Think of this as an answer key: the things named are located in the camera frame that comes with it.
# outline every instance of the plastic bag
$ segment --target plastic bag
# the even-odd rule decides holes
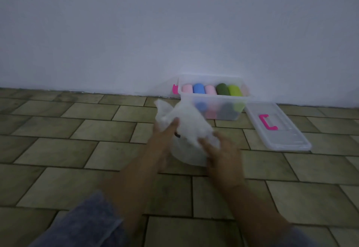
[[[207,138],[208,142],[219,148],[219,140],[213,136],[211,125],[205,120],[201,113],[190,103],[180,101],[175,107],[163,100],[156,100],[156,121],[161,131],[173,121],[179,118],[177,128],[178,136],[173,136],[171,153],[178,160],[197,166],[206,166],[207,154],[198,143],[197,139]]]

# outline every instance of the clear container lid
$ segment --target clear container lid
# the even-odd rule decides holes
[[[246,113],[269,149],[308,151],[312,148],[312,144],[275,103],[249,102]]]

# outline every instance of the denim sleeve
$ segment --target denim sleeve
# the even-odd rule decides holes
[[[272,247],[319,247],[319,245],[298,228],[291,227]]]
[[[98,191],[54,223],[29,247],[122,247],[128,244],[129,237],[121,224],[122,219]]]

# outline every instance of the white wall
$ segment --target white wall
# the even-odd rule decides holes
[[[359,0],[0,0],[0,86],[168,95],[210,73],[358,107],[358,23]]]

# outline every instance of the person's right hand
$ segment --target person's right hand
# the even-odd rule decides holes
[[[207,152],[207,172],[219,192],[225,194],[245,183],[240,149],[221,133],[214,132],[220,141],[220,149],[213,147],[205,139],[198,139]]]

